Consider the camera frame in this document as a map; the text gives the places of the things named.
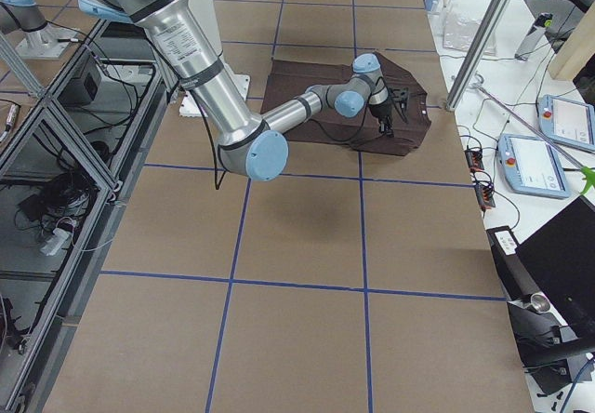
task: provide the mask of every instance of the office chair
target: office chair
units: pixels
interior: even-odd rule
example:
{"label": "office chair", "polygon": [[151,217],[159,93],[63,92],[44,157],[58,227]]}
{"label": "office chair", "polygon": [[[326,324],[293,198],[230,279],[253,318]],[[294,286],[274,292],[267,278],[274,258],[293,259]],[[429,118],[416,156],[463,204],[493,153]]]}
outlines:
{"label": "office chair", "polygon": [[546,36],[563,40],[570,36],[585,16],[585,12],[579,6],[587,10],[595,0],[575,1],[576,4],[568,0],[528,0],[527,6],[535,17],[540,13],[551,13],[553,18],[551,25],[546,29]]}

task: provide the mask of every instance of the white label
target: white label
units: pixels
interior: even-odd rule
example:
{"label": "white label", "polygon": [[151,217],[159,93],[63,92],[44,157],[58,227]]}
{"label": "white label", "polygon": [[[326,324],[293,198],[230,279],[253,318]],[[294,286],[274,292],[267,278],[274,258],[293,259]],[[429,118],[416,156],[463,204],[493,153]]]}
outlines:
{"label": "white label", "polygon": [[582,104],[554,99],[554,133],[570,140],[591,143],[588,112]]}
{"label": "white label", "polygon": [[512,149],[522,185],[543,190],[560,190],[548,145],[543,140],[513,138]]}
{"label": "white label", "polygon": [[514,242],[512,236],[510,236],[510,232],[496,232],[496,239],[504,253],[507,255],[514,255],[515,250],[517,249],[517,243]]}
{"label": "white label", "polygon": [[178,22],[164,32],[157,34],[155,41],[174,67],[201,53],[198,40],[182,22]]}

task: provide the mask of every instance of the device screen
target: device screen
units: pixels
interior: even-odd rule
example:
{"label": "device screen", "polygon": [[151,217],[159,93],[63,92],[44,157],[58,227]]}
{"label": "device screen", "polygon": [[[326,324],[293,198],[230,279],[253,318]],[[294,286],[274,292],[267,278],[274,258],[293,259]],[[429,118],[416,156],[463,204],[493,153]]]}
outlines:
{"label": "device screen", "polygon": [[587,107],[571,101],[553,100],[554,134],[570,140],[592,143]]}
{"label": "device screen", "polygon": [[533,139],[512,138],[511,141],[522,185],[559,191],[560,182],[548,145]]}

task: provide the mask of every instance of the blue cable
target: blue cable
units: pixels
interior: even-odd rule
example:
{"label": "blue cable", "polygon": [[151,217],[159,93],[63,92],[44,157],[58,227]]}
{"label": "blue cable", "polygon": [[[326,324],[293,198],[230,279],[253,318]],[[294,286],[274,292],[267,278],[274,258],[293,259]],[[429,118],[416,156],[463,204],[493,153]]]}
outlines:
{"label": "blue cable", "polygon": [[573,391],[576,388],[577,383],[580,381],[580,377],[583,375],[583,373],[585,372],[585,370],[587,369],[588,364],[592,364],[593,361],[595,361],[595,357],[591,357],[584,365],[582,368],[580,368],[580,371],[578,371],[578,374],[575,377],[575,380],[573,380],[573,384],[570,387],[570,391],[568,392],[568,395],[566,396],[566,399],[564,399],[564,403],[562,404],[562,408],[560,409],[560,413],[564,413],[564,409],[566,408],[566,405],[568,404],[568,401],[570,401],[570,396],[572,396]]}

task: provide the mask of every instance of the white desk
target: white desk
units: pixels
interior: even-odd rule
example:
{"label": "white desk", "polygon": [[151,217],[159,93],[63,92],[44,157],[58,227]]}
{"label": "white desk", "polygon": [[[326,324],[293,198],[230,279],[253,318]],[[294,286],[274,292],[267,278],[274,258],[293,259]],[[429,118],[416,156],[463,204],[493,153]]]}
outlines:
{"label": "white desk", "polygon": [[[453,0],[452,11],[467,17],[479,19],[485,13],[489,2],[490,0]],[[437,17],[430,16],[430,22],[435,22],[433,20],[435,18]],[[514,58],[514,53],[533,20],[534,18],[523,0],[512,0],[504,18],[496,28],[496,55],[484,56],[478,67],[477,72],[485,79],[484,87],[501,101],[509,104],[535,102],[542,77],[544,77],[544,71],[549,63],[549,59],[553,55],[552,50],[547,46],[546,39],[543,38],[537,44],[537,47],[543,47],[531,54],[527,62],[518,60],[494,61],[495,59]],[[442,55],[464,57],[465,53],[444,48],[443,36],[439,34],[439,30],[434,30],[434,42],[436,43],[438,53],[441,55],[444,79],[450,90],[453,84],[452,76],[456,75],[463,60],[442,57]],[[522,92],[528,83],[530,83],[529,86]],[[549,74],[546,73],[539,95],[560,95],[571,91],[565,95],[566,98],[582,101],[580,94],[573,89],[575,89],[575,86],[572,82],[552,80]],[[469,134],[466,130],[468,128],[470,135],[480,140],[484,148],[495,147],[496,143],[492,139],[473,128],[483,100],[484,96],[479,91],[467,91],[463,100],[456,108],[456,121],[461,126],[459,128],[461,135]],[[520,105],[514,111],[523,116],[524,120],[532,126],[537,126],[535,105]],[[506,113],[488,100],[483,105],[483,110],[475,126],[482,132],[498,138],[507,119],[508,116]],[[526,127],[523,127],[518,121],[513,119],[506,125],[504,132],[532,135]],[[462,138],[463,145],[467,144],[467,140],[467,138]],[[469,146],[475,146],[475,144],[473,140],[469,142]],[[584,165],[595,167],[595,155],[573,149],[568,149],[567,151]],[[581,179],[581,173],[569,172],[566,173],[571,190],[571,197],[568,199],[556,200],[513,193],[504,181],[503,173],[498,168],[499,164],[496,165],[496,170],[494,169],[494,154],[494,149],[484,150],[483,162],[487,172],[494,179],[496,190],[512,200],[521,211],[519,224],[514,230],[515,235],[521,242],[570,204],[583,189],[584,182]],[[564,159],[562,159],[562,165],[572,168]],[[595,190],[590,190],[587,198],[591,202],[595,202]],[[488,210],[485,214],[483,220],[485,228],[488,229],[500,225],[512,226],[517,219],[517,213],[514,207],[499,195],[495,195],[495,201],[496,208]],[[539,388],[536,386],[536,383],[531,377],[527,377],[527,383],[532,392],[535,411],[550,411],[553,402],[556,401],[555,394],[549,398],[538,398],[536,397],[536,393],[539,393]],[[562,401],[558,401],[558,410],[562,406],[562,402],[563,399]],[[573,409],[593,411],[593,406],[595,406],[595,382],[580,383],[576,387],[565,412],[572,412]]]}

